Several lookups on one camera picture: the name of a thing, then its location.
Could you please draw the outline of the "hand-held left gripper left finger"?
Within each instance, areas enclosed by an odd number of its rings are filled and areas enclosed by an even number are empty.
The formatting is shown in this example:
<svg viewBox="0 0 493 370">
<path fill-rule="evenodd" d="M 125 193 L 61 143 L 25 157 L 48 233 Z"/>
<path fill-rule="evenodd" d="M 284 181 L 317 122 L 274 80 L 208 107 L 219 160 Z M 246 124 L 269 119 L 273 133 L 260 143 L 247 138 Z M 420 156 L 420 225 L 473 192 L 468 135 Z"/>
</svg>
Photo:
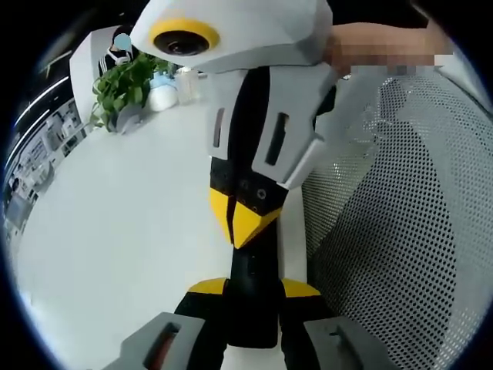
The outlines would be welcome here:
<svg viewBox="0 0 493 370">
<path fill-rule="evenodd" d="M 173 313 L 162 312 L 126 338 L 107 369 L 220 369 L 226 350 L 226 278 L 193 285 Z"/>
</svg>

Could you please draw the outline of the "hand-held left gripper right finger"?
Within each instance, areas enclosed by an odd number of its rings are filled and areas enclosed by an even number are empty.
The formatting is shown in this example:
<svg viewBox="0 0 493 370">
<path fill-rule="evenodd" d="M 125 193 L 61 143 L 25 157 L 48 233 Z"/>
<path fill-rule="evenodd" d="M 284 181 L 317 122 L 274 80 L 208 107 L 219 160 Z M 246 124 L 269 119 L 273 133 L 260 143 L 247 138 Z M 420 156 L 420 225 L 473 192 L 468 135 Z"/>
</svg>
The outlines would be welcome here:
<svg viewBox="0 0 493 370">
<path fill-rule="evenodd" d="M 288 369 L 386 369 L 387 348 L 367 329 L 336 316 L 322 294 L 301 281 L 282 280 L 281 350 Z"/>
</svg>

